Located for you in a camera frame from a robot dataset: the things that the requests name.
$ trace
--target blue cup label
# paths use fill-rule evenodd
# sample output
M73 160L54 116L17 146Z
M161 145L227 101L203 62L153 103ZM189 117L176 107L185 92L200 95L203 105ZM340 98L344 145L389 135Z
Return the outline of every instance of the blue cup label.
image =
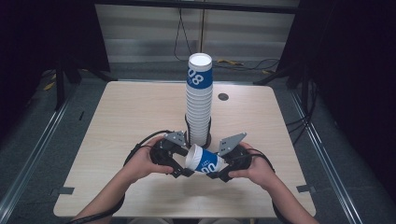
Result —
M195 171L202 173L213 173L216 171L216 166L218 165L218 156L213 154L206 149L202 150L201 160L195 169Z
M187 74L187 83L194 89L206 89L213 83L212 69L204 72L197 72L189 68Z

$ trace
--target wooden table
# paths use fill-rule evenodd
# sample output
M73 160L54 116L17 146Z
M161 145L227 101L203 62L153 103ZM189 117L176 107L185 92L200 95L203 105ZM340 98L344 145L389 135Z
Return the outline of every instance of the wooden table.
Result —
M110 82L92 118L64 183L75 188L60 195L54 213L73 217L122 167L142 139L159 130L186 131L185 83ZM229 95L221 101L220 93ZM245 142L260 149L311 215L316 213L284 120L269 87L214 84L212 143L246 132ZM183 157L177 161L184 166ZM195 173L191 177L152 174L133 184L114 217L275 217L266 191L245 178L223 183Z

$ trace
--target blue and white paper cup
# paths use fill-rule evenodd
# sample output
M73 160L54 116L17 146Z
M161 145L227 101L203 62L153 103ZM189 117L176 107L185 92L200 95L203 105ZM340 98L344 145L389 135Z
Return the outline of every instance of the blue and white paper cup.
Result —
M205 174L218 172L223 165L223 159L197 145L193 145L186 157L186 168Z
M212 58L204 53L190 56L186 81L187 121L190 122L190 144L204 146L212 106Z

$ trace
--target gray carpet floor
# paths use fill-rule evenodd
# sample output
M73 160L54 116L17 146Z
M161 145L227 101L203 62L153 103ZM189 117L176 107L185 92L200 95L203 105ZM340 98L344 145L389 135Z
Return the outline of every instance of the gray carpet floor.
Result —
M269 66L273 62L261 64ZM253 67L257 62L246 63ZM113 63L109 76L123 79L144 80L185 80L187 64L174 63ZM51 137L43 156L31 176L21 198L15 206L8 223L65 223L68 218L53 215L57 195L54 189L62 187L69 169L84 138L93 113L98 105L106 83L89 72L81 71L83 79L76 86L70 104ZM248 83L264 78L261 70L234 71L215 67L215 81ZM10 132L0 150L0 197L7 189L26 162L40 135L44 132L56 106L56 88L44 91L50 81L43 77L30 104L26 106L19 124ZM289 90L287 78L277 78L270 82L276 94L285 123L299 119ZM396 223L396 207L389 199L374 174L350 146L342 131L332 119L326 105L318 97L312 122L326 147L334 167L343 180L346 190L361 216L363 223ZM290 134L291 141L299 131ZM316 192L312 194L316 218L320 223L350 223L339 199L327 177L310 138L302 135L294 146L304 172L306 182ZM112 223L125 223L124 219L114 218ZM261 219L259 223L280 223L277 219Z

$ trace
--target person's right forearm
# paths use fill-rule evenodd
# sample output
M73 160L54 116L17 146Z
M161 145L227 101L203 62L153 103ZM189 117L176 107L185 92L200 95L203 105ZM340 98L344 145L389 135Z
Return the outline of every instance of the person's right forearm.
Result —
M262 188L268 191L280 214L291 223L318 223L278 177L270 186Z

